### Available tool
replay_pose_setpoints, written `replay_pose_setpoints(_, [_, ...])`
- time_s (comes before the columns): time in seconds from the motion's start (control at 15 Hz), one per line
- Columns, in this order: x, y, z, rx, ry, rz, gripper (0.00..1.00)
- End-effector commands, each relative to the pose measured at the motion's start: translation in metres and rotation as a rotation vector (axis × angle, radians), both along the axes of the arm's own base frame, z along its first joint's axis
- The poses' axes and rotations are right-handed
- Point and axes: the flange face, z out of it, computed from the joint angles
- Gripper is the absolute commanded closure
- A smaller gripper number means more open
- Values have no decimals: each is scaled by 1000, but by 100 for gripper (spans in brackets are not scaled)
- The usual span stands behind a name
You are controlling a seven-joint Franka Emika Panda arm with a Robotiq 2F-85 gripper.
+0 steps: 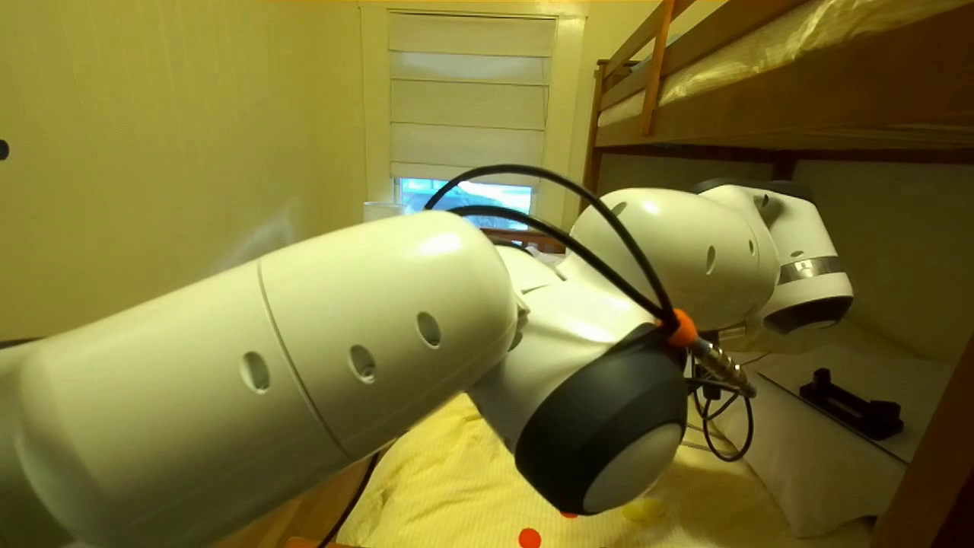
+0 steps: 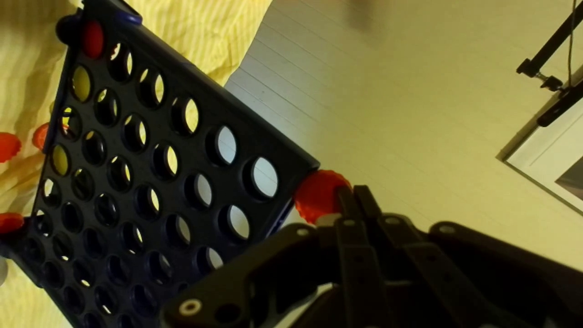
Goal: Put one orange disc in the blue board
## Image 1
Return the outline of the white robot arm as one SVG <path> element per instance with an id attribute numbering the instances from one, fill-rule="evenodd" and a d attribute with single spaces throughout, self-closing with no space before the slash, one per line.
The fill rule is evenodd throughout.
<path id="1" fill-rule="evenodd" d="M 4 355 L 4 548 L 204 548 L 472 395 L 554 509 L 647 493 L 725 329 L 836 320 L 820 211 L 617 189 L 559 261 L 427 211 L 293 244 Z"/>

